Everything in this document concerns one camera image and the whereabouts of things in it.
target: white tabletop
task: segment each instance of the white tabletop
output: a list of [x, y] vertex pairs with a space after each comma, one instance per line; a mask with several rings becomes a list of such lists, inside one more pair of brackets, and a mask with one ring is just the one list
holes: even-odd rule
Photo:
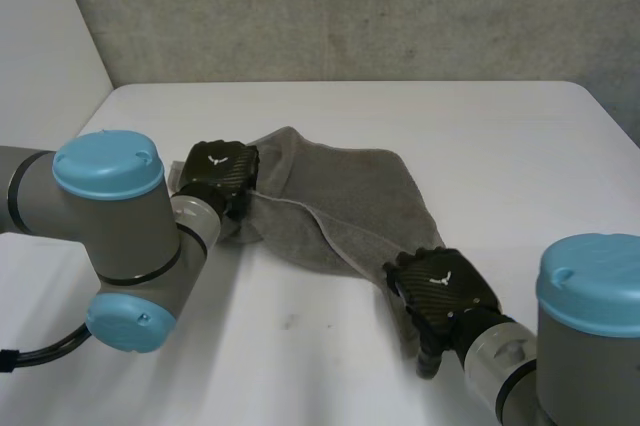
[[[570, 83], [127, 86], [85, 132], [145, 133], [169, 166], [196, 141], [251, 141], [285, 125], [399, 153], [445, 242], [532, 329], [545, 247], [584, 232], [640, 234], [640, 151]], [[80, 246], [4, 235], [0, 257], [0, 347], [41, 347], [80, 324], [98, 286]], [[307, 272], [261, 245], [217, 248], [160, 351], [92, 339], [0, 377], [0, 423], [497, 424], [453, 354], [434, 381], [415, 377], [372, 285]]]

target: black cable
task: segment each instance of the black cable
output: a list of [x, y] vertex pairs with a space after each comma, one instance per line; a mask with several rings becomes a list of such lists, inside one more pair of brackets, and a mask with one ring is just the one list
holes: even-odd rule
[[29, 351], [26, 353], [20, 353], [19, 351], [0, 351], [0, 359], [4, 355], [5, 361], [2, 365], [2, 372], [10, 373], [14, 368], [26, 368], [29, 366], [37, 366], [39, 364], [49, 363], [63, 356], [66, 356], [70, 352], [78, 348], [84, 343], [91, 333], [87, 329], [85, 324], [82, 324], [78, 329], [64, 337], [57, 343], [47, 346], [46, 348], [38, 349], [35, 351]]

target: gray towel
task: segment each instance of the gray towel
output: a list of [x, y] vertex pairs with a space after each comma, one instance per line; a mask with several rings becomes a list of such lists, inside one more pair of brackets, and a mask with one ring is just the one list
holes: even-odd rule
[[229, 239], [263, 240], [304, 268], [368, 279], [386, 297], [405, 351], [417, 352], [417, 332], [389, 294], [382, 265], [401, 251], [443, 243], [402, 159], [390, 151], [312, 143], [290, 127], [252, 144], [260, 153], [258, 184], [247, 217]]

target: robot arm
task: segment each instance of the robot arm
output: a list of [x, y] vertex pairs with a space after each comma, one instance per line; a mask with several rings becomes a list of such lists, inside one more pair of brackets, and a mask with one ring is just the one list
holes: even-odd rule
[[227, 216], [242, 217], [258, 153], [193, 147], [169, 198], [153, 142], [130, 131], [74, 139], [57, 153], [0, 147], [0, 232], [81, 242], [101, 287], [86, 326], [123, 351], [159, 348]]
[[640, 237], [584, 234], [547, 249], [538, 333], [502, 314], [459, 251], [401, 253], [385, 265], [420, 333], [418, 374], [446, 350], [505, 426], [631, 426], [640, 417]]

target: gray concrete wall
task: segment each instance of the gray concrete wall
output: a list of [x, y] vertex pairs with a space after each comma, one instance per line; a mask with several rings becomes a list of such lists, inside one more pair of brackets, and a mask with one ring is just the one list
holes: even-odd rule
[[78, 0], [116, 85], [565, 79], [640, 141], [640, 0]]

